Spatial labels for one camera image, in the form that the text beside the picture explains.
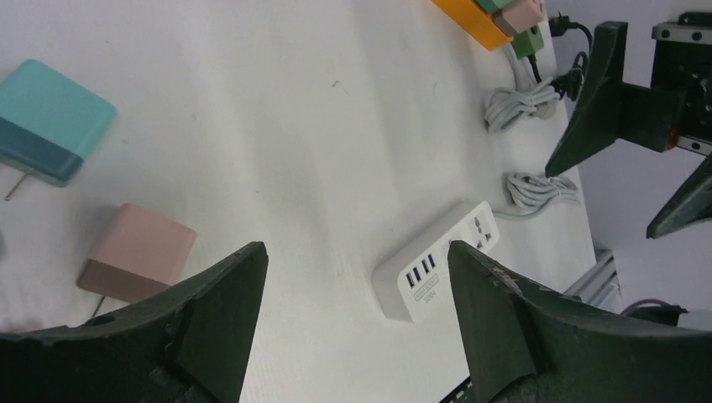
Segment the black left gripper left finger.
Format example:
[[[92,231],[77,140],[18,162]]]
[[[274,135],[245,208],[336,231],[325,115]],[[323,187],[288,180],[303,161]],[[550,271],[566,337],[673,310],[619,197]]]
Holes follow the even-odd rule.
[[[268,269],[261,242],[79,327],[1,336],[4,402],[236,402]]]

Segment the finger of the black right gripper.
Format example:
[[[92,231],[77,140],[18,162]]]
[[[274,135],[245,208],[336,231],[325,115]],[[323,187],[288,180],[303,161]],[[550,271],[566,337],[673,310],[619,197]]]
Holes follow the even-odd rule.
[[[711,155],[679,187],[647,227],[647,238],[661,238],[711,220]]]
[[[622,76],[628,24],[608,21],[594,29],[583,88],[568,126],[545,166],[554,177],[612,145],[618,139]]]

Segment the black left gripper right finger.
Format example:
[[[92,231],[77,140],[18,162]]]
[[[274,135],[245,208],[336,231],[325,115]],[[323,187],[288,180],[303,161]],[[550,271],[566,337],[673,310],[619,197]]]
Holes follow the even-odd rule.
[[[463,241],[448,268],[472,401],[710,401],[710,332],[600,310]]]

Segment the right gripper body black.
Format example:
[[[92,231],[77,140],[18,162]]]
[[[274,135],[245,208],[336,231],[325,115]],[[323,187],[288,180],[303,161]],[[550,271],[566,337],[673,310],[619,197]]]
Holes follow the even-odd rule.
[[[686,11],[652,28],[656,41],[648,88],[624,85],[633,112],[620,137],[662,153],[711,155],[711,12]]]

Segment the white slim power strip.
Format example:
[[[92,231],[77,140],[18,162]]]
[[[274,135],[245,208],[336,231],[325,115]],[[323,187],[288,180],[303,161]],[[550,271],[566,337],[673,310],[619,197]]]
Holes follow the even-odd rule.
[[[385,317],[423,321],[444,300],[449,283],[448,251],[464,241],[487,254],[500,240],[487,201],[466,201],[420,231],[371,275],[371,285]]]

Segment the pink adapter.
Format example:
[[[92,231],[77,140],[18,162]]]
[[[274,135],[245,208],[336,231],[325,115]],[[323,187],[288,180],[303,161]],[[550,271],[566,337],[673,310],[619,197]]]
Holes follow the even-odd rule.
[[[494,14],[497,27],[507,36],[517,36],[546,18],[542,0],[515,0]]]

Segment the orange power strip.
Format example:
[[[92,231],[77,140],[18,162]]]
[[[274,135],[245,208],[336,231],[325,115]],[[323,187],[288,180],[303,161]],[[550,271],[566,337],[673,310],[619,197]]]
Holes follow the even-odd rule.
[[[432,3],[488,51],[497,50],[513,40],[496,25],[494,15],[487,13],[476,1],[432,0]]]

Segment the green adapter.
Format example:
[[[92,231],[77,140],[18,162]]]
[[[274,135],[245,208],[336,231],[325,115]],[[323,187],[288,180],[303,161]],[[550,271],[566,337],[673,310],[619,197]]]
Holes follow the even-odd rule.
[[[475,0],[475,2],[486,13],[494,14],[512,3],[512,0]]]

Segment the teal USB adapter plug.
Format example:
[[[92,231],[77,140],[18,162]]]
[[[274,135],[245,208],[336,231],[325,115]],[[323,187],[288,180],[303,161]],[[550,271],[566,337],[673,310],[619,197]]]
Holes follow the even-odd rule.
[[[67,186],[118,115],[109,101],[49,65],[27,59],[1,82],[1,162],[26,178]]]

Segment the green power strip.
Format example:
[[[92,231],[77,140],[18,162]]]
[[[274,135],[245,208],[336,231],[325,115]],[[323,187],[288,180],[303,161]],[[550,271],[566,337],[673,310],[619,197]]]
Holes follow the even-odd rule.
[[[535,55],[544,48],[544,39],[539,25],[534,25],[518,34],[510,44],[518,60]]]

